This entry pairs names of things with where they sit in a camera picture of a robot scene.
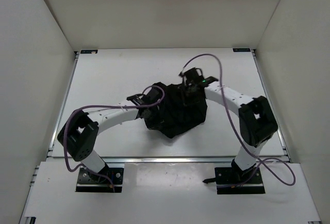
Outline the black skirt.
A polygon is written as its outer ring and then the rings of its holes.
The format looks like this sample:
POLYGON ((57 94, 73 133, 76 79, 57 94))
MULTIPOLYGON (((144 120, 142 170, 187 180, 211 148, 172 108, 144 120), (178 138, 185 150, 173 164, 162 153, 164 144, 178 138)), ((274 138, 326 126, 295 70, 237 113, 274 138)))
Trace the black skirt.
POLYGON ((150 108, 151 115, 144 120, 149 130, 159 131, 172 139, 205 122, 207 103, 203 95, 189 100, 183 97, 180 84, 157 82, 154 86, 156 88, 142 98, 144 101, 154 103, 162 96, 162 92, 165 96, 159 105, 150 108))

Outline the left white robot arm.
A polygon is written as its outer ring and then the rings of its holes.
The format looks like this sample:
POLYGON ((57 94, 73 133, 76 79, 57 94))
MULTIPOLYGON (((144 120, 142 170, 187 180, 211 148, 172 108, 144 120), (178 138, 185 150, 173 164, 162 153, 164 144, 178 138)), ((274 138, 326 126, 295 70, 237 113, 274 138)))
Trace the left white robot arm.
POLYGON ((97 136, 124 122, 142 117, 145 111, 157 108, 166 94, 162 89, 156 90, 155 98, 139 93, 127 97, 118 105, 89 105, 74 110, 57 135, 63 146, 65 166, 69 172, 85 167, 91 177, 101 182, 108 178, 109 167, 95 151, 97 136))

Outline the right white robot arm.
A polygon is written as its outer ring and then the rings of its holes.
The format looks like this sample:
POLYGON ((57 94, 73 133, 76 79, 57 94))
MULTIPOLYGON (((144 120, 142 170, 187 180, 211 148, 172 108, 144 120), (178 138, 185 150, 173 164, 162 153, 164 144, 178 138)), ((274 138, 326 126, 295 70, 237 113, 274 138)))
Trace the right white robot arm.
POLYGON ((253 98, 225 87, 213 76, 205 78, 197 68, 181 72, 179 76, 182 78, 181 89, 186 100, 204 97, 224 106, 241 143, 231 164, 231 176, 235 182, 243 183, 254 169, 264 144, 278 130, 268 99, 264 96, 253 98))

